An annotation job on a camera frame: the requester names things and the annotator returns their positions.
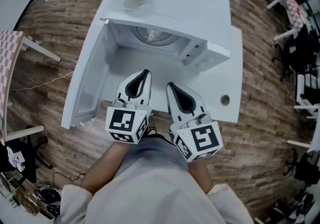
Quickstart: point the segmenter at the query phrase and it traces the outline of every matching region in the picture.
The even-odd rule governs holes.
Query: parquet floor
[[[94,14],[101,0],[35,0],[18,30],[40,39],[62,60],[56,63],[28,50],[21,53],[11,88],[40,85],[73,71]],[[215,183],[228,183],[253,217],[260,215],[278,198],[294,193],[303,184],[284,177],[285,160],[291,156],[287,139],[309,141],[310,121],[293,110],[294,79],[280,82],[281,68],[272,63],[278,52],[273,37],[286,29],[285,20],[267,10],[266,0],[230,0],[232,24],[242,30],[243,84],[239,121],[220,122],[224,150],[207,159]],[[66,130],[60,126],[71,76],[34,90],[11,92],[14,106],[8,124],[14,129],[27,124],[44,125],[48,144],[39,151],[54,165],[37,171],[39,181],[53,182],[53,172],[76,178],[108,148],[104,139],[107,103],[102,102],[98,118],[85,127]],[[165,132],[171,124],[164,113],[151,121]],[[56,174],[54,182],[63,187],[70,181]]]

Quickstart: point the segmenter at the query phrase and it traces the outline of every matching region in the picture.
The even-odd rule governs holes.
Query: black cable
[[[81,176],[81,175],[83,175],[83,176],[85,176],[85,175],[86,175],[86,174],[79,174],[77,178],[75,178],[75,179],[71,180],[71,179],[69,179],[67,176],[65,176],[64,174],[59,173],[59,172],[55,172],[55,173],[53,173],[53,175],[52,175],[52,181],[53,181],[53,184],[55,184],[55,174],[60,174],[60,175],[62,175],[63,177],[67,178],[67,179],[68,179],[69,181],[71,181],[71,182],[74,182],[74,181],[78,180],[78,179],[80,178],[80,176]]]
[[[39,184],[46,184],[47,186],[49,186],[49,187],[53,187],[53,188],[56,188],[56,189],[58,189],[59,190],[59,188],[57,187],[57,186],[55,186],[55,185],[51,185],[50,183],[48,183],[48,182],[38,182],[36,185],[35,185],[35,188],[36,189],[38,189],[39,188]]]

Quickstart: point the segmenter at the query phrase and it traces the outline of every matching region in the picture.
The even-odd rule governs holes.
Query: table leg
[[[58,61],[58,62],[61,61],[61,58],[59,56],[57,56],[56,54],[53,54],[52,52],[46,50],[44,47],[39,46],[38,44],[34,43],[32,40],[28,39],[27,37],[23,37],[22,43],[27,45],[28,47],[31,47],[34,50],[40,52],[41,54],[44,54],[47,57],[52,58],[55,61]]]
[[[280,0],[274,0],[273,2],[271,2],[267,7],[267,9],[272,8],[274,5],[276,5],[277,3],[279,3]]]
[[[14,139],[17,139],[17,138],[21,138],[23,136],[27,136],[27,135],[30,135],[30,134],[35,134],[35,133],[38,133],[38,132],[42,132],[43,130],[45,129],[44,126],[35,126],[35,127],[32,127],[32,128],[28,128],[28,129],[23,129],[23,130],[20,130],[20,131],[17,131],[17,132],[12,132],[12,133],[9,133],[5,139],[5,141],[11,141],[11,140],[14,140]]]
[[[287,140],[286,143],[293,144],[293,145],[300,146],[300,147],[304,147],[304,148],[310,148],[310,146],[311,146],[308,143],[296,142],[296,141],[292,141],[292,140]]]
[[[258,224],[265,224],[264,222],[262,222],[260,219],[258,219],[258,218],[255,218],[254,219]]]
[[[295,105],[293,108],[296,110],[312,110],[319,109],[319,105]]]
[[[277,40],[279,40],[279,39],[286,38],[286,37],[288,37],[288,36],[290,36],[290,35],[298,32],[298,31],[299,31],[299,29],[297,29],[297,28],[291,29],[291,30],[289,30],[289,31],[286,31],[286,32],[283,33],[283,34],[280,34],[280,35],[274,37],[273,40],[274,40],[274,41],[277,41]]]

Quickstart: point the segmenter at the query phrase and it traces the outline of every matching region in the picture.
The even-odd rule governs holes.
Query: white table
[[[152,109],[168,111],[165,86],[172,81],[200,94],[214,120],[237,122],[243,45],[241,31],[231,26],[230,17],[229,0],[146,0],[139,6],[129,6],[123,0],[103,0],[72,75],[61,126],[69,129],[94,118],[100,100],[112,101],[119,83],[141,69],[152,73]],[[219,51],[227,51],[230,58],[207,71],[196,72],[185,64],[186,57],[159,53],[150,47],[124,47],[116,41],[119,32],[112,27],[115,24],[150,26],[181,37],[190,36],[192,43],[205,40]],[[220,102],[223,95],[230,97],[228,106]]]
[[[40,46],[40,42],[33,40],[22,31],[0,30],[0,116],[2,118],[0,142],[4,145],[7,141],[23,136],[41,132],[44,126],[35,126],[12,133],[7,130],[7,107],[12,106],[8,100],[9,89],[15,63],[21,49],[32,48],[39,53],[60,62],[61,58]]]
[[[310,144],[301,143],[293,140],[287,140],[287,143],[307,148],[308,149],[307,152],[320,152],[320,105],[309,105],[309,106],[296,105],[294,108],[298,110],[317,110],[316,125],[315,125],[315,130],[314,130],[313,137]]]
[[[289,31],[286,31],[285,33],[282,33],[281,35],[277,35],[276,37],[274,37],[274,41],[278,41],[282,38],[293,35],[299,32],[304,24],[308,24],[307,16],[300,9],[299,5],[295,0],[274,0],[267,6],[267,9],[272,8],[277,3],[280,3],[282,6],[285,7],[290,24],[293,28]]]
[[[316,79],[315,76],[309,76],[307,74],[304,76],[303,74],[298,74],[296,77],[296,99],[295,101],[301,106],[311,106],[312,104],[307,100],[301,97],[302,94],[305,92],[305,84],[307,87],[311,87],[313,89],[317,89],[317,85],[320,85],[320,79]],[[307,119],[317,119],[318,113],[316,112],[317,109],[314,108],[307,108],[306,111],[310,113],[310,116],[307,116]]]

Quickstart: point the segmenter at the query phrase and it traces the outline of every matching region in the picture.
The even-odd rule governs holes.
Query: pink checkered fabric
[[[5,95],[9,90],[8,78],[15,52],[19,48],[22,31],[0,30],[0,115],[4,117]]]
[[[300,29],[308,22],[306,16],[301,11],[296,0],[284,0],[286,9],[291,17],[292,25],[295,29]]]

